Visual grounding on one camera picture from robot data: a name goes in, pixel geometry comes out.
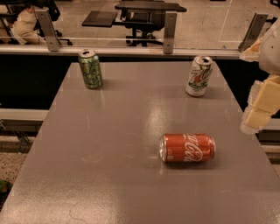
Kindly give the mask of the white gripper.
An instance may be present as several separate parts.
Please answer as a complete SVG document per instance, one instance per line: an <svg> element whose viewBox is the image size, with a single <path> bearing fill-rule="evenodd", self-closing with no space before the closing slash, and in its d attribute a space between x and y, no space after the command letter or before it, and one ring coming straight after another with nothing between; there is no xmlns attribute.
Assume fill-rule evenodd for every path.
<svg viewBox="0 0 280 224"><path fill-rule="evenodd" d="M280 17L252 46L241 53L240 59L257 62L270 74L264 80L256 80L248 95L248 106L241 118L240 129L245 134L262 130L271 117L280 110Z"/></svg>

